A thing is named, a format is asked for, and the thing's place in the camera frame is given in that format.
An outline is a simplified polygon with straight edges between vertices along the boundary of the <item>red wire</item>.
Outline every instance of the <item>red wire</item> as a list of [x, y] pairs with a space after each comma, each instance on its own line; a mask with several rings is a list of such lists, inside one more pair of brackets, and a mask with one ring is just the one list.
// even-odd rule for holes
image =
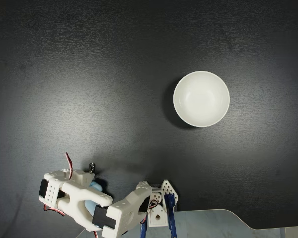
[[156, 206], [159, 204], [157, 200], [152, 200], [152, 201], [150, 202], [150, 204], [151, 204], [153, 201], [155, 201], [156, 204], [153, 205], [153, 206], [150, 206], [149, 209], [152, 209], [152, 208], [156, 207]]
[[73, 163], [68, 155], [67, 152], [65, 152], [65, 156], [66, 156], [66, 159], [68, 160], [68, 163], [69, 163], [69, 166], [70, 166], [70, 176], [69, 176], [69, 179], [71, 179], [72, 177], [72, 174], [73, 174]]
[[62, 217], [65, 216], [64, 212], [58, 210], [58, 209], [54, 209], [54, 208], [49, 208], [49, 209], [46, 209], [46, 205], [44, 204], [43, 206], [43, 210], [46, 212], [46, 211], [55, 211], [57, 213], [59, 213]]

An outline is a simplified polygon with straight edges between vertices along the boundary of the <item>dark tabletop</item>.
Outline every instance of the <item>dark tabletop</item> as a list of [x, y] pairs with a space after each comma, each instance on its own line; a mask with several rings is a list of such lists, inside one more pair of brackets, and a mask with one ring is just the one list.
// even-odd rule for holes
[[[172, 102], [198, 70], [230, 92], [206, 128]], [[64, 152], [115, 201], [169, 179], [179, 211], [298, 226], [298, 2], [0, 1], [0, 237], [78, 235], [38, 199]]]

